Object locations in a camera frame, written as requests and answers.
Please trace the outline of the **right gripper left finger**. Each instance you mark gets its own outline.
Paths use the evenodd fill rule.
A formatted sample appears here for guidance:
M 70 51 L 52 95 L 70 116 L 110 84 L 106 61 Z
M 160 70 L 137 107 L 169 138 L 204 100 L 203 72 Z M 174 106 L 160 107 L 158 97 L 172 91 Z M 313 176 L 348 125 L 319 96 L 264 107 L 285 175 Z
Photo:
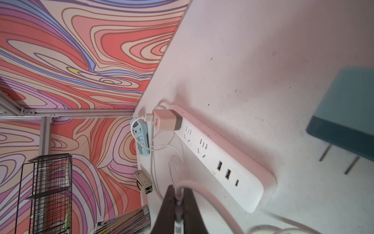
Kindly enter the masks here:
M 151 234 L 174 234 L 176 197 L 173 185 L 167 188 Z

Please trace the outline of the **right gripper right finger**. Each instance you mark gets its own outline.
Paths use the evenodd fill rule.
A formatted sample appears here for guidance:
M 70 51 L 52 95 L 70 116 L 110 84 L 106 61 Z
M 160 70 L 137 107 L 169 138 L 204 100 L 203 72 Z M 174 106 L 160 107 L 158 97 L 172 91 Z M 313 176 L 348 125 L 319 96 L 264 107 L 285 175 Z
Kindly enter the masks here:
M 184 234 L 208 234 L 192 189 L 183 193 Z

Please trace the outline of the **white power strip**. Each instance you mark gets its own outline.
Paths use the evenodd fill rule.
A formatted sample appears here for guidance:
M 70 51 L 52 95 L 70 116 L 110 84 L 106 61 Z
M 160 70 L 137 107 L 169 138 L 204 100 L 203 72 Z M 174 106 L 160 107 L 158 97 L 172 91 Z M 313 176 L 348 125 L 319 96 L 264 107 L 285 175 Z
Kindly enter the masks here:
M 182 117 L 176 135 L 246 212 L 268 203 L 277 188 L 271 172 L 181 106 L 168 108 Z

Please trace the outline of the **teal USB charger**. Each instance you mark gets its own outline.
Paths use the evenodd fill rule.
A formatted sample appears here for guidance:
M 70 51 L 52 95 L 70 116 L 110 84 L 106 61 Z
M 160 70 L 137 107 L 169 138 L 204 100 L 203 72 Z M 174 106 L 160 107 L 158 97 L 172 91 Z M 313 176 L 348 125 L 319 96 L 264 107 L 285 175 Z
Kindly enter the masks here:
M 360 158 L 374 160 L 374 71 L 370 68 L 341 69 L 306 128 L 306 132 L 332 146 L 356 155 L 346 169 L 349 174 Z

